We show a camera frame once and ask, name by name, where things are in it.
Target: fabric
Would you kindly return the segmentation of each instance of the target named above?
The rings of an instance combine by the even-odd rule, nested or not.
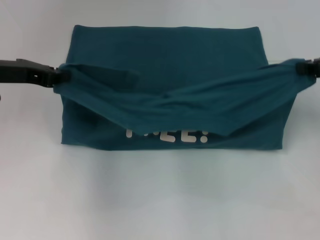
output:
[[[76,26],[54,86],[62,143],[102,150],[275,150],[296,95],[316,82],[268,65],[257,27]]]

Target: black clamp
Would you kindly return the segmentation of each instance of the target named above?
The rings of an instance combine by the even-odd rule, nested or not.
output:
[[[299,75],[310,75],[320,78],[320,58],[299,62],[295,65],[295,70]]]
[[[54,67],[33,61],[0,60],[0,83],[36,84],[45,88],[53,88],[55,84],[69,79],[68,72],[57,72]]]

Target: teal t-shirt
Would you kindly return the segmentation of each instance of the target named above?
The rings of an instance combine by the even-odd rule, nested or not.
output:
[[[282,148],[298,92],[315,77],[268,65],[257,27],[74,28],[62,143],[102,150]]]

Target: white surface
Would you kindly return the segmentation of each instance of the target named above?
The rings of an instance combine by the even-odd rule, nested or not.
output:
[[[269,60],[320,57],[318,0],[0,0],[0,59],[54,67],[74,25],[259,26]],[[1,84],[1,240],[319,240],[320,87],[284,150],[107,152],[60,145],[50,89]]]

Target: teal fabric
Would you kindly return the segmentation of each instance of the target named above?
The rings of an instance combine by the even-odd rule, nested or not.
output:
[[[59,67],[71,80],[54,86],[63,103],[62,143],[281,149],[296,95],[316,82],[297,75],[301,61],[268,65],[257,27],[76,26]]]

